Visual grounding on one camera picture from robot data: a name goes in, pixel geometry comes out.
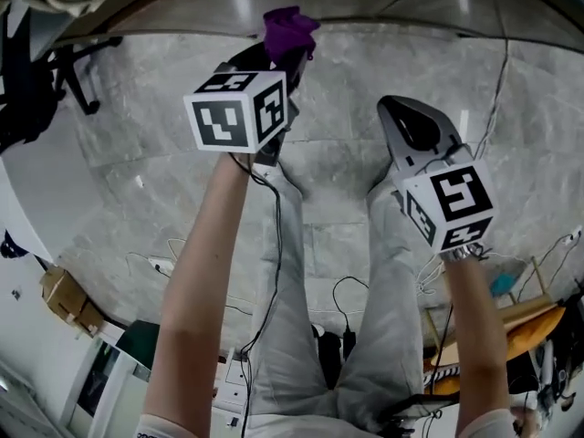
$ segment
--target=person's right arm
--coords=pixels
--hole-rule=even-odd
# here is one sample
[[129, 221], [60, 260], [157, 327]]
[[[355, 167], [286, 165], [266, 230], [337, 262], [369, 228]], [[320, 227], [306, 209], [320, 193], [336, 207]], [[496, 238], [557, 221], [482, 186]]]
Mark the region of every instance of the person's right arm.
[[444, 262], [456, 321], [460, 411], [456, 436], [482, 415], [509, 409], [507, 342], [485, 271], [473, 256]]

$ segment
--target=gray pants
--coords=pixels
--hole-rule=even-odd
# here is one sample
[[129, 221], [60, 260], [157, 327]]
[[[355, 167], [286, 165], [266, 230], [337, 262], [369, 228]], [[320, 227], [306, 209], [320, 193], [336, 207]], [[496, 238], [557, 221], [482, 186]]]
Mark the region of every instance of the gray pants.
[[[302, 196], [284, 178], [281, 195], [283, 255], [278, 293], [265, 329], [252, 349], [251, 415], [324, 415], [377, 433], [378, 414], [422, 392], [422, 329], [412, 252], [402, 238], [412, 231], [387, 182], [367, 197], [370, 216], [370, 290], [357, 345], [334, 391], [325, 383], [308, 319], [304, 288]], [[258, 305], [253, 328], [264, 319], [275, 284], [276, 226], [264, 228]]]

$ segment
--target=person's left arm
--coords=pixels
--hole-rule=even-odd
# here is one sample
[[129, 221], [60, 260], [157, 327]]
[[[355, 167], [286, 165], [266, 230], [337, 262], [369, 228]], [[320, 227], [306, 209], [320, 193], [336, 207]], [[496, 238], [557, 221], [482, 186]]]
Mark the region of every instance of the person's left arm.
[[249, 175], [219, 157], [193, 230], [172, 271], [143, 413], [209, 436], [235, 237]]

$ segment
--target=gray marble floor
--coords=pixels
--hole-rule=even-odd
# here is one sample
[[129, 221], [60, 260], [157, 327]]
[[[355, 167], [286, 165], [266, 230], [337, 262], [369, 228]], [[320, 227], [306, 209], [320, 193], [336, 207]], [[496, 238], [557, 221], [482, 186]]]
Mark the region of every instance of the gray marble floor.
[[[317, 33], [295, 99], [300, 117], [287, 135], [282, 160], [305, 195], [305, 253], [312, 319], [341, 332], [331, 289], [336, 280], [369, 273], [367, 212], [370, 185], [389, 161], [375, 105], [385, 94], [420, 99], [443, 110], [473, 148], [485, 134], [505, 44], [459, 39], [441, 31], [397, 26], [335, 25]], [[142, 256], [172, 257], [169, 239], [184, 239], [203, 198], [215, 154], [195, 149], [183, 106], [221, 61], [247, 47], [220, 36], [132, 36], [91, 60], [86, 89], [102, 101], [85, 117], [72, 99], [55, 121], [75, 124], [78, 139], [104, 200], [99, 215], [61, 256], [96, 302], [113, 317], [158, 320], [167, 279]], [[562, 49], [511, 43], [495, 127], [485, 159], [493, 175], [500, 216], [487, 243], [500, 255], [489, 274], [518, 275], [514, 258], [542, 256], [560, 236], [584, 223], [584, 57]], [[462, 122], [467, 116], [467, 123]], [[273, 197], [251, 185], [237, 238], [229, 304], [253, 309], [261, 221]], [[412, 230], [419, 271], [430, 258]], [[181, 243], [172, 241], [179, 252]], [[567, 247], [543, 265], [549, 280]], [[584, 245], [558, 273], [551, 293], [563, 297], [581, 276]], [[426, 267], [424, 280], [437, 266]], [[366, 289], [350, 281], [339, 303], [357, 328]], [[421, 308], [443, 323], [448, 296], [439, 277], [421, 294]], [[523, 299], [537, 293], [532, 279]], [[250, 317], [227, 309], [222, 345], [249, 337]]]

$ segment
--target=purple cloth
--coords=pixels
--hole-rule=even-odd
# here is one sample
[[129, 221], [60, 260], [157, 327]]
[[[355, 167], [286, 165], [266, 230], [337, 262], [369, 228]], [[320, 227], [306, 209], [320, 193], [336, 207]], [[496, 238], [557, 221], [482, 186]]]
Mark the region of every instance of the purple cloth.
[[314, 19], [300, 14], [299, 6], [278, 8], [264, 15], [266, 37], [264, 46], [270, 59], [277, 65], [288, 50], [305, 47], [308, 59], [317, 43], [310, 33], [320, 27]]

